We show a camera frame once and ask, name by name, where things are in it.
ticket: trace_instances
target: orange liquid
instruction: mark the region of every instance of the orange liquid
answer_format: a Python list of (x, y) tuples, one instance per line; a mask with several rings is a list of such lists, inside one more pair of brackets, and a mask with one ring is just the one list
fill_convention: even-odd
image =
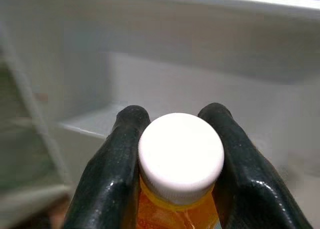
[(218, 222), (218, 213), (210, 193), (190, 208), (174, 210), (168, 204), (155, 204), (156, 196), (150, 191), (142, 191), (136, 229), (211, 229)]

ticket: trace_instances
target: bottle neck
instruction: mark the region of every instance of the bottle neck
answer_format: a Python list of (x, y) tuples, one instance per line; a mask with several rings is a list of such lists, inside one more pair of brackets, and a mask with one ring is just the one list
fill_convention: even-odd
[(140, 176), (140, 187), (141, 187), (142, 192), (146, 195), (146, 197), (156, 206), (161, 207), (163, 209), (173, 211), (173, 212), (183, 212), (183, 211), (193, 209), (193, 208), (199, 206), (200, 204), (202, 204), (206, 200), (207, 197), (212, 197), (211, 193), (212, 193), (214, 186), (212, 186), (212, 188), (210, 190), (208, 190), (208, 192), (203, 197), (201, 197), (199, 200), (197, 200), (196, 202), (189, 204), (189, 205), (176, 205), (176, 204), (173, 204), (169, 201), (166, 201), (166, 200), (158, 197), (157, 195), (155, 195), (155, 193), (153, 193), (148, 188), (148, 186), (146, 185), (146, 183), (144, 182), (144, 180), (141, 176)]

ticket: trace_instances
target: bottle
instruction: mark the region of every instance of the bottle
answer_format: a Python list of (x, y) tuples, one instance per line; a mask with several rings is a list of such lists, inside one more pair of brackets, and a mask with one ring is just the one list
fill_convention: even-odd
[(171, 113), (154, 120), (138, 144), (140, 187), (136, 229), (213, 229), (212, 197), (224, 164), (223, 144), (201, 118)]

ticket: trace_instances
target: orange bottle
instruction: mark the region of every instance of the orange bottle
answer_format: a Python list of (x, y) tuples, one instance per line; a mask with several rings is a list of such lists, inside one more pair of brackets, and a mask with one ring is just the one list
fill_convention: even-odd
[(224, 163), (222, 142), (204, 120), (171, 113), (143, 132), (136, 229), (213, 229), (211, 191)]

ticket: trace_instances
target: bottle cap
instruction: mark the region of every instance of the bottle cap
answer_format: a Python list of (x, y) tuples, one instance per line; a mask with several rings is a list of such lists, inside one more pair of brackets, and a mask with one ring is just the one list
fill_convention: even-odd
[(141, 176), (159, 198), (175, 205), (201, 199), (224, 164), (223, 144), (201, 118), (171, 113), (154, 120), (138, 145)]

